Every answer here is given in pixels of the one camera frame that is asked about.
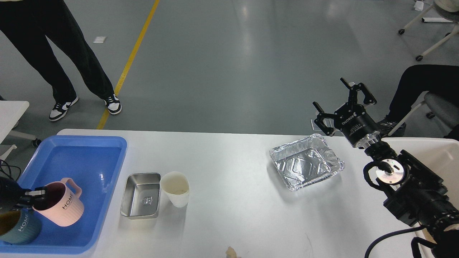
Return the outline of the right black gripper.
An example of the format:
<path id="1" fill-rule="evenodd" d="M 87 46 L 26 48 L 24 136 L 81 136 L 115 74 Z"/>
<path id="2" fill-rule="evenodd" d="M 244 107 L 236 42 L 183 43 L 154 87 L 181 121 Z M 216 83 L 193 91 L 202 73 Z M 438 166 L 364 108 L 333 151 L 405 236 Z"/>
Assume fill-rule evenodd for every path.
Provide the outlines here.
<path id="1" fill-rule="evenodd" d="M 377 104 L 377 100 L 365 84 L 351 85 L 344 78 L 340 78 L 340 81 L 349 90 L 348 101 L 334 113 L 325 113 L 322 107 L 314 101 L 313 105 L 318 111 L 314 123 L 329 137 L 332 137 L 336 129 L 338 129 L 343 133 L 352 147 L 368 148 L 370 145 L 381 140 L 379 127 L 365 109 L 367 105 Z M 365 106 L 358 104 L 359 92 L 362 92 L 364 95 L 363 104 Z M 325 119 L 334 121 L 334 127 L 326 126 L 323 122 Z"/>

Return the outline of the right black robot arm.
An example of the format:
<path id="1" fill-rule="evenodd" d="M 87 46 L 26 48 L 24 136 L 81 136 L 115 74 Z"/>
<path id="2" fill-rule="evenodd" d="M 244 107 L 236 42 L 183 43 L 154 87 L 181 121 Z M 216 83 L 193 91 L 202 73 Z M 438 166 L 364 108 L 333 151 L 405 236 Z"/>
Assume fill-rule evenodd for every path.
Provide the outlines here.
<path id="1" fill-rule="evenodd" d="M 398 220 L 411 226 L 374 240 L 365 252 L 370 252 L 382 240 L 408 232 L 426 229 L 433 241 L 415 237 L 411 240 L 412 255 L 420 258 L 419 245 L 430 248 L 435 258 L 457 258 L 459 251 L 458 209 L 449 202 L 443 179 L 421 163 L 416 157 L 402 150 L 397 154 L 380 138 L 380 129 L 368 115 L 364 105 L 374 105 L 377 100 L 363 84 L 341 82 L 349 89 L 349 98 L 334 113 L 318 110 L 315 124 L 328 136 L 341 131 L 352 147 L 363 149 L 372 161 L 363 168 L 364 179 L 369 186 L 383 191 L 387 196 L 386 207 Z M 358 103 L 358 92 L 364 93 L 364 105 Z"/>

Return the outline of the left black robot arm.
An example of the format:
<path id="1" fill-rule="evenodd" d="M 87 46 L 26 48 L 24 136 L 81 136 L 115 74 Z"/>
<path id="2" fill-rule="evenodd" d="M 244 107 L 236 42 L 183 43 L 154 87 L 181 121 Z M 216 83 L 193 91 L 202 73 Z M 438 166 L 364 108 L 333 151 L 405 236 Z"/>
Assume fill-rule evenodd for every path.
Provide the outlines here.
<path id="1" fill-rule="evenodd" d="M 35 204 L 46 201 L 48 190 L 38 187 L 24 189 L 16 181 L 2 177 L 0 180 L 0 214 L 10 211 L 31 209 Z"/>

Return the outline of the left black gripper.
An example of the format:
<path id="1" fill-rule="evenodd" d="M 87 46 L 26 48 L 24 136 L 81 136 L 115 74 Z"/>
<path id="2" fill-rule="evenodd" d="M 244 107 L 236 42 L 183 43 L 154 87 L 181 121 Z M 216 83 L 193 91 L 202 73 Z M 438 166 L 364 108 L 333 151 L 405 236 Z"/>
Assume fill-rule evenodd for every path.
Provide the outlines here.
<path id="1" fill-rule="evenodd" d="M 7 211 L 18 209 L 45 209 L 47 187 L 38 187 L 34 190 L 23 189 L 17 183 L 7 185 Z"/>

